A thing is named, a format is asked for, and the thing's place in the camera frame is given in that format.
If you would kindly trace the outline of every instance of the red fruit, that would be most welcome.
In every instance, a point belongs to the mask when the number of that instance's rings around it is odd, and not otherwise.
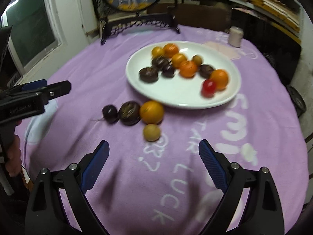
[[[216,92],[216,83],[212,80],[205,80],[202,84],[201,94],[203,97],[211,98]]]

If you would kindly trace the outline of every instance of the wall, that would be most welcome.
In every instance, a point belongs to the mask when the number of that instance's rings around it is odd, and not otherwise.
[[[55,18],[55,27],[57,28],[61,45],[38,62],[24,76],[22,83],[48,79],[69,59],[97,39],[97,37],[89,39],[85,35],[85,32],[91,30],[90,27],[92,25],[97,27],[92,1],[83,0],[83,6],[81,5],[82,0],[51,0],[52,16]],[[82,18],[83,16],[88,17],[89,29],[86,29],[84,26],[86,19]]]
[[[305,13],[304,27],[301,38],[302,53],[295,76],[291,85],[295,87],[303,97],[307,111],[300,117],[300,125],[303,137],[308,137],[313,132],[313,24]],[[312,147],[313,140],[307,144],[308,150]],[[313,150],[308,154],[308,167],[313,173]],[[306,202],[313,196],[313,179],[309,182]]]

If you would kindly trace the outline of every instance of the oval plate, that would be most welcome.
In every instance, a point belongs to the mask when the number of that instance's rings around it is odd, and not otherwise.
[[[141,81],[139,71],[151,66],[152,49],[157,46],[164,47],[167,43],[176,44],[180,53],[185,54],[189,60],[195,55],[200,55],[203,63],[210,64],[215,69],[226,70],[229,75],[229,84],[226,90],[217,92],[213,98],[204,98],[200,92],[205,79],[199,73],[192,79],[185,79],[179,75],[179,70],[176,70],[172,79],[163,77],[159,72],[157,82]],[[239,70],[226,56],[204,45],[185,41],[159,42],[138,50],[127,62],[126,76],[128,82],[139,93],[165,105],[181,109],[206,109],[225,104],[236,96],[241,87]]]

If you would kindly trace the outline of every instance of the purple tablecloth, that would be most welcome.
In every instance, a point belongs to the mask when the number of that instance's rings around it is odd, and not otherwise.
[[[90,45],[55,73],[49,83],[69,80],[71,93],[51,101],[45,114],[17,128],[31,179],[43,167],[59,170],[78,162],[106,140],[110,156],[86,196],[109,233],[194,235],[223,195],[198,154],[198,143],[205,138],[231,162],[246,169],[270,169],[288,231],[302,209],[308,169],[306,145],[286,89],[250,42],[243,40],[242,48],[235,49],[227,44],[225,33],[186,26],[181,31],[120,34],[104,46]],[[236,98],[207,110],[165,107],[162,137],[156,143],[144,141],[141,122],[127,127],[103,121],[101,110],[107,104],[146,101],[127,83],[129,57],[146,45],[173,40],[206,43],[228,52],[242,76]],[[230,228],[238,224],[247,195],[245,190]]]

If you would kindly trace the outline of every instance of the tablecloth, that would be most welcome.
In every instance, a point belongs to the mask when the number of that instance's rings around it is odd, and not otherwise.
[[[45,114],[17,127],[31,179],[43,167],[55,171],[79,162],[106,140],[110,156],[86,197],[108,232],[198,234],[223,195],[198,154],[205,138],[230,162],[245,169],[270,169],[288,231],[303,206],[308,169],[306,145],[286,89],[249,41],[237,49],[227,44],[226,33],[180,28],[181,34],[170,29],[128,33],[103,46],[93,43],[49,79],[69,80],[72,91],[50,101]],[[173,40],[202,43],[232,59],[242,76],[235,99],[206,110],[165,107],[162,137],[155,143],[143,139],[142,122],[133,127],[107,124],[101,112],[105,105],[147,101],[127,83],[129,57],[146,45]],[[238,224],[247,195],[245,189],[229,228]],[[62,197],[71,224],[78,227],[64,192]]]

